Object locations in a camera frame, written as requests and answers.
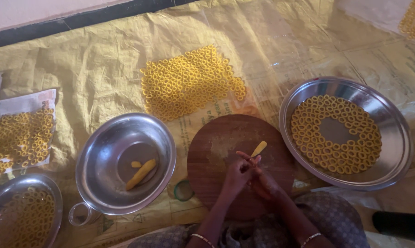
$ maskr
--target yellow plastic sheet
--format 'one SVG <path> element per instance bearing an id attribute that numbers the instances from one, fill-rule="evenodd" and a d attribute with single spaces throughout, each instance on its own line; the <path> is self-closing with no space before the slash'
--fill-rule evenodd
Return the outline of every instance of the yellow plastic sheet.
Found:
<path id="1" fill-rule="evenodd" d="M 208 44 L 215 44 L 230 59 L 235 75 L 243 78 L 248 87 L 245 100 L 229 96 L 166 123 L 177 144 L 177 165 L 167 189 L 149 206 L 71 226 L 67 213 L 81 201 L 76 160 L 89 135 L 112 117 L 144 112 L 139 69 L 146 61 Z M 332 0 L 198 1 L 0 48 L 0 71 L 0 99 L 52 88 L 58 93 L 52 161 L 14 175 L 45 173 L 61 188 L 64 219 L 54 247 L 108 247 L 159 228 L 202 220 L 207 209 L 196 197 L 182 203 L 172 193 L 187 177 L 187 151 L 195 133 L 208 121 L 231 113 L 260 117 L 277 128 L 283 96 L 312 77 L 343 76 L 374 87 L 405 115 L 415 142 L 415 45 L 346 16 Z M 295 191 L 327 186 L 301 166 L 296 168 Z M 0 184 L 12 177 L 0 176 Z M 396 186 L 415 195 L 413 183 Z M 398 208 L 403 203 L 382 192 L 362 195 L 378 203 L 368 209 L 386 203 L 399 211 L 413 210 L 407 206 L 415 205 L 415 197 Z M 356 194 L 347 191 L 344 197 Z M 356 204 L 365 206 L 359 199 Z M 373 229 L 367 233 L 372 247 L 402 244 Z"/>

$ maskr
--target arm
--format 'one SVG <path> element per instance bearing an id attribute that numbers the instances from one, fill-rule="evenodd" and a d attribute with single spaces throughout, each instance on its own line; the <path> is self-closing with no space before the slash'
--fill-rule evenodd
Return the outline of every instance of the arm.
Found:
<path id="1" fill-rule="evenodd" d="M 257 174 L 251 180 L 252 189 L 262 198 L 267 200 L 271 205 L 276 207 L 276 212 L 287 225 L 288 230 L 296 239 L 299 245 L 304 244 L 305 240 L 313 234 L 319 233 L 319 230 L 313 223 L 302 213 L 288 194 L 276 183 L 268 174 L 260 168 L 261 156 L 255 159 L 249 155 L 237 152 L 242 158 L 256 166 L 254 173 Z M 335 248 L 325 236 L 317 236 L 304 246 L 304 248 Z"/>
<path id="2" fill-rule="evenodd" d="M 249 166 L 250 164 L 243 159 L 229 166 L 226 180 L 217 202 L 196 231 L 196 234 L 205 237 L 213 245 L 218 243 L 221 226 L 230 204 L 252 178 L 252 175 L 254 175 L 254 168 L 249 169 Z M 192 236 L 186 248 L 210 248 L 210 245 L 203 239 Z"/>

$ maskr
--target patterned clothing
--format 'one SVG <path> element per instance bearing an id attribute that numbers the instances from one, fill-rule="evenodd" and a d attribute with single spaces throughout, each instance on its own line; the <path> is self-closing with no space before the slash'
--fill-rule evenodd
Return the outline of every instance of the patterned clothing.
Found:
<path id="1" fill-rule="evenodd" d="M 345 199 L 327 192 L 313 192 L 295 200 L 305 216 L 337 248 L 369 248 L 357 211 Z M 199 224 L 175 226 L 166 231 L 146 234 L 128 248 L 184 248 Z M 273 214 L 244 225 L 225 223 L 221 248 L 297 248 L 287 227 Z"/>

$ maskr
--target wooden board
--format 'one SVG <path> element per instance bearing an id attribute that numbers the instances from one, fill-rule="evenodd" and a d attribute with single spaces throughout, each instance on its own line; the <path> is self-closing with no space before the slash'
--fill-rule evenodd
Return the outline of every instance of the wooden board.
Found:
<path id="1" fill-rule="evenodd" d="M 236 151 L 249 155 L 261 141 L 262 168 L 290 193 L 293 185 L 293 156 L 281 133 L 269 123 L 248 115 L 227 115 L 204 125 L 195 135 L 188 152 L 188 178 L 195 195 L 211 209 L 220 194 L 228 165 L 238 159 Z M 251 220 L 266 214 L 263 201 L 246 188 L 229 208 L 227 218 Z"/>

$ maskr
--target woman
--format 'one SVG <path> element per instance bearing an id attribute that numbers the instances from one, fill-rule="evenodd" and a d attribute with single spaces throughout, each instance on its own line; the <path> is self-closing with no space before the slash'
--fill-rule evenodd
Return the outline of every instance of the woman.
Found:
<path id="1" fill-rule="evenodd" d="M 237 152 L 241 159 L 229 166 L 220 196 L 200 225 L 175 226 L 147 234 L 129 248 L 367 248 L 370 247 L 356 210 L 344 199 L 313 192 L 291 200 L 255 159 Z M 227 210 L 248 185 L 275 214 L 252 225 L 223 223 Z"/>

